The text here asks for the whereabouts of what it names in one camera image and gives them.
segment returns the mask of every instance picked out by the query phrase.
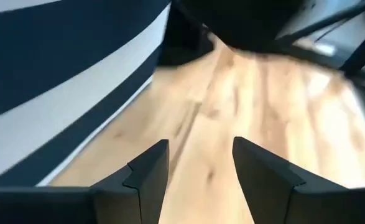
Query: wooden floor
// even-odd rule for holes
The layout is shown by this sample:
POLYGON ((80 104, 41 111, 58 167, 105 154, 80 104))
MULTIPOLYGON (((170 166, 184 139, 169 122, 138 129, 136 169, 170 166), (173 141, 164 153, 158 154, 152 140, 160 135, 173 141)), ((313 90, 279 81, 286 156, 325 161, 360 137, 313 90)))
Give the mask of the wooden floor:
POLYGON ((243 136, 346 187, 365 187, 365 116, 351 85, 282 57, 216 50, 154 81, 52 185, 91 185, 170 140, 161 224, 252 223, 231 146, 243 136))

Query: navy stripe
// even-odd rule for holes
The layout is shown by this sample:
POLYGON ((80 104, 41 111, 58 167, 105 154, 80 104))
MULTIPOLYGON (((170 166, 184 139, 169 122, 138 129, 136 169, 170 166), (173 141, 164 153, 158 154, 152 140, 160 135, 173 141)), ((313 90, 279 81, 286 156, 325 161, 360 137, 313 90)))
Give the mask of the navy stripe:
POLYGON ((52 140, 0 175, 0 186, 35 186, 119 109, 153 74, 158 47, 122 84, 52 140))
POLYGON ((62 0, 0 13, 0 114, 86 70, 169 0, 62 0))

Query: white stripe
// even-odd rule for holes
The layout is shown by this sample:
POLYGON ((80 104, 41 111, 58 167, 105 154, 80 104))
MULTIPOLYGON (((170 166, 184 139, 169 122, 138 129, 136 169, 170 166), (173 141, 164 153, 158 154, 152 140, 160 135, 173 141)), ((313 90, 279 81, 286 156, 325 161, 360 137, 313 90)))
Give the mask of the white stripe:
POLYGON ((169 7, 97 64, 0 115, 0 174, 63 131, 138 68, 160 45, 169 7))
POLYGON ((0 0, 0 12, 38 6, 60 0, 0 0))
POLYGON ((97 127, 86 139, 84 139, 84 141, 61 164, 51 171, 48 176, 41 180, 37 186, 43 187, 51 183, 51 181, 56 178, 56 176, 59 175, 59 173, 61 173, 74 158, 76 158, 76 156, 85 148, 85 146, 93 138, 95 138, 95 136, 99 134, 99 132, 101 132, 102 129, 104 129, 120 112, 122 112, 125 107, 127 107, 142 90, 144 90, 147 85, 149 85, 149 83, 152 81, 152 77, 153 76, 146 80, 145 83, 139 87, 139 89, 114 114, 112 114, 112 116, 110 116, 104 123, 101 124, 101 126, 97 127))

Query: navy and white stripes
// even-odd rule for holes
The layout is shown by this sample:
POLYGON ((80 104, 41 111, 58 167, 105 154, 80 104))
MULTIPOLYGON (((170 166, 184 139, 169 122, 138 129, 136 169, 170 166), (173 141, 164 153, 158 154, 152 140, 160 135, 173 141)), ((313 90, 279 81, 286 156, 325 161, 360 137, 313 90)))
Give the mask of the navy and white stripes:
POLYGON ((47 184, 150 82, 168 12, 169 0, 0 12, 0 185, 47 184))

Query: striped wall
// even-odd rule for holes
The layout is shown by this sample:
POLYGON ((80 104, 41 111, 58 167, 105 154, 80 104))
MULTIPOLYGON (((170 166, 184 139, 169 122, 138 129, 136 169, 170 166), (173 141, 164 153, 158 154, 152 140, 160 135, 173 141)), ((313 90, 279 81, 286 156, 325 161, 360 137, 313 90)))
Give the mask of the striped wall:
POLYGON ((150 83, 169 12, 169 0, 44 1, 0 0, 2 186, 49 183, 150 83))

